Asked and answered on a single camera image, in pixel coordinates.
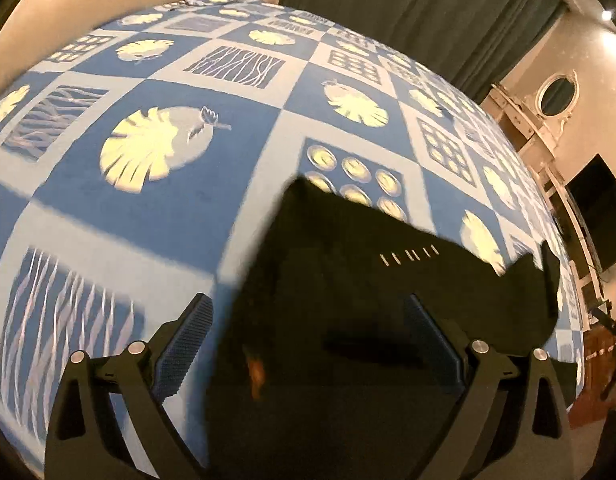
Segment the black pants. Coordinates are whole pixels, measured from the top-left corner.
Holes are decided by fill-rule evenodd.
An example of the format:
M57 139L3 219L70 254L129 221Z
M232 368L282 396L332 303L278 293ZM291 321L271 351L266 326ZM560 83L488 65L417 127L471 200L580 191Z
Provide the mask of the black pants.
M502 353L542 349L560 263L495 271L467 249L321 191L286 189L218 344L205 394L215 479L412 479L463 388L409 298Z

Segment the blue white patterned bedspread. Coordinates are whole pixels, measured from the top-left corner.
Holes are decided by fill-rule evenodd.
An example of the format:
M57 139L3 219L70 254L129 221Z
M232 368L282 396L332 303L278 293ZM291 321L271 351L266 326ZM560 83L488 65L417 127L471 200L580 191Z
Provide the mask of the blue white patterned bedspread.
M224 313L299 174L495 270L542 243L568 261L494 119L413 58L259 0L116 18L0 98L0 430L34 474L69 356L116 354L197 292Z

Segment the white dressing table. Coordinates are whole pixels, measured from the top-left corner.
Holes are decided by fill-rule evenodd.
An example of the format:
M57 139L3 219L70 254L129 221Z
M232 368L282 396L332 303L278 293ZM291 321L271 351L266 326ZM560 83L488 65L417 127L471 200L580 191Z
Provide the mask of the white dressing table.
M578 102L570 113L543 117L536 109L538 90L520 98L504 84L492 84L482 108L494 117L515 145L557 220L569 248L569 263L583 307L584 324L590 325L592 311L604 308L610 312L612 303L604 291L602 269L588 229L557 168L557 147Z

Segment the oval white framed mirror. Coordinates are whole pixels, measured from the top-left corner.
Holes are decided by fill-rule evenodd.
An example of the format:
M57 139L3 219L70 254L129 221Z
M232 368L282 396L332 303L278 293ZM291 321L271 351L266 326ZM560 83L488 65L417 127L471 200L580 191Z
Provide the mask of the oval white framed mirror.
M578 75L574 70L555 73L546 78L536 92L536 109L543 117L562 116L572 111L579 94Z

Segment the dark green curtain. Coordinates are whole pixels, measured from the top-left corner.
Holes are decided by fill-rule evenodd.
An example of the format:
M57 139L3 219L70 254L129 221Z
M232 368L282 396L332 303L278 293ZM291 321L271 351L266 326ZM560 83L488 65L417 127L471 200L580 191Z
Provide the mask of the dark green curtain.
M280 0L414 58L481 102L566 11L564 0Z

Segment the black wall television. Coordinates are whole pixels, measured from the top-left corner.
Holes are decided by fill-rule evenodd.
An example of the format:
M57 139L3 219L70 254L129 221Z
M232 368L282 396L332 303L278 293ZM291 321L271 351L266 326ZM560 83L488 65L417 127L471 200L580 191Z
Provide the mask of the black wall television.
M600 268L616 263L616 177L595 155L566 189L580 212L596 250Z

